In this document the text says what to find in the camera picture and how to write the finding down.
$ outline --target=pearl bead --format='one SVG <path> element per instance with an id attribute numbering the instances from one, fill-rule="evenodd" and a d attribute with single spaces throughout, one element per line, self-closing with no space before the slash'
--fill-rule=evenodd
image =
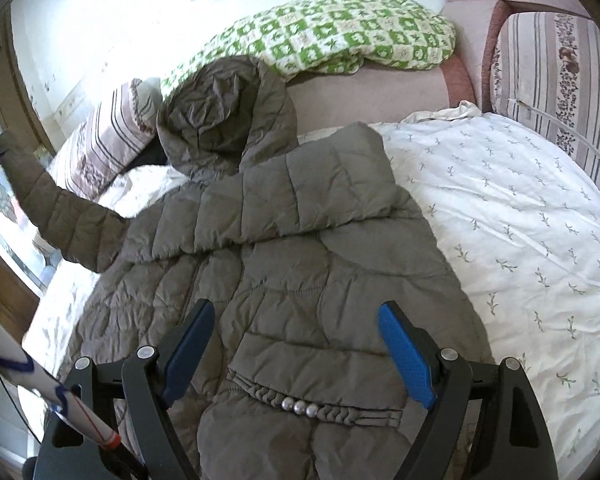
<path id="1" fill-rule="evenodd" d="M 306 413 L 306 416 L 308 416 L 309 418 L 314 418 L 318 415 L 319 409 L 320 409 L 320 407 L 317 404 L 309 404 L 306 407 L 306 410 L 304 410 L 304 412 Z"/>
<path id="2" fill-rule="evenodd" d="M 282 401 L 282 409 L 286 412 L 290 412 L 294 408 L 294 400 L 291 397 L 285 397 Z"/>
<path id="3" fill-rule="evenodd" d="M 296 403 L 294 404 L 294 411 L 296 412 L 296 415 L 303 415 L 305 409 L 306 402 L 304 402 L 304 400 L 296 400 Z"/>

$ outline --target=gray puffer jacket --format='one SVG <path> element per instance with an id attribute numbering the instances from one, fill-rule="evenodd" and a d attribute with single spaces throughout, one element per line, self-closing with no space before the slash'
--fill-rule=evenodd
<path id="1" fill-rule="evenodd" d="M 112 362 L 157 344 L 209 298 L 216 331 L 170 411 L 202 478 L 392 479 L 424 410 L 378 332 L 380 304 L 397 301 L 469 359 L 491 353 L 381 137 L 355 123 L 298 146 L 282 80 L 249 57 L 187 80 L 162 104 L 158 133 L 191 182 L 133 219 L 59 189 L 0 137 L 42 236 L 102 274 L 61 378 L 82 355 Z M 285 397 L 317 415 L 286 412 Z"/>

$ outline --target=pillow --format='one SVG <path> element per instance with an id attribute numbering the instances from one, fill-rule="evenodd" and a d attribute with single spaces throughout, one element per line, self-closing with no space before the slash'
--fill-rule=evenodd
<path id="1" fill-rule="evenodd" d="M 155 137 L 161 101 L 158 78 L 133 79 L 107 95 L 49 166 L 56 184 L 95 199 Z"/>
<path id="2" fill-rule="evenodd" d="M 295 0 L 235 22 L 162 80 L 162 94 L 224 56 L 256 56 L 289 80 L 311 70 L 356 72 L 365 58 L 428 70 L 453 53 L 446 18 L 414 0 Z"/>
<path id="3" fill-rule="evenodd" d="M 600 30 L 592 20 L 510 16 L 491 65 L 491 104 L 559 146 L 600 190 Z"/>

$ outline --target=blue gripper pad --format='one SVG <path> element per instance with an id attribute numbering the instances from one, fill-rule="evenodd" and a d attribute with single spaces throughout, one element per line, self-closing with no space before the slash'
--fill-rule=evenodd
<path id="1" fill-rule="evenodd" d="M 214 306 L 211 302 L 205 301 L 193 323 L 182 335 L 164 371 L 164 390 L 160 396 L 168 408 L 187 392 L 191 378 L 211 339 L 215 322 Z"/>
<path id="2" fill-rule="evenodd" d="M 430 410 L 436 403 L 431 370 L 387 303 L 378 310 L 378 328 L 409 395 Z"/>

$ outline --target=striped pillowcase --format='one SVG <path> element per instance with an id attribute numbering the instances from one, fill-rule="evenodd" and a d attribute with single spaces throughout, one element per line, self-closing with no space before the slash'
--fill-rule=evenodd
<path id="1" fill-rule="evenodd" d="M 49 165 L 56 184 L 89 200 L 103 193 L 155 137 L 160 101 L 159 89 L 139 79 L 115 89 Z"/>
<path id="2" fill-rule="evenodd" d="M 510 16 L 491 65 L 491 104 L 559 146 L 600 190 L 600 30 L 592 20 Z"/>

